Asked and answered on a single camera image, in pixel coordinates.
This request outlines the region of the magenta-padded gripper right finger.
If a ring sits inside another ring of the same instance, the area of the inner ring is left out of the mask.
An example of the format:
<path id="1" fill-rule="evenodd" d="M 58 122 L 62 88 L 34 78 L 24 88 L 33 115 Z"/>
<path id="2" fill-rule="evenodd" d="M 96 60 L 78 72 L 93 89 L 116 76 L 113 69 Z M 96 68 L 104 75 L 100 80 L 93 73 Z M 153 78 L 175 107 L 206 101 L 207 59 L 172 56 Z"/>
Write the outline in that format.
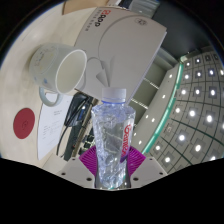
<path id="1" fill-rule="evenodd" d="M 146 157 L 134 147 L 127 156 L 125 188 L 140 188 L 167 176 L 154 157 Z"/>

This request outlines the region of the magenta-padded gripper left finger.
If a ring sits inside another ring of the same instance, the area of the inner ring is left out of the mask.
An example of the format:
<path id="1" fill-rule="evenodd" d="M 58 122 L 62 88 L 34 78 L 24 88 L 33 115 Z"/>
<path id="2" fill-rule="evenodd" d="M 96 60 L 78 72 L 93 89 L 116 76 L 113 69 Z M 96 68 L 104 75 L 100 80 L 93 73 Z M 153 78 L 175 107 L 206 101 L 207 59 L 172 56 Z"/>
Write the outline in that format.
<path id="1" fill-rule="evenodd" d="M 57 175 L 78 186 L 94 189 L 97 171 L 96 147 L 93 146 L 78 158 L 70 158 Z"/>

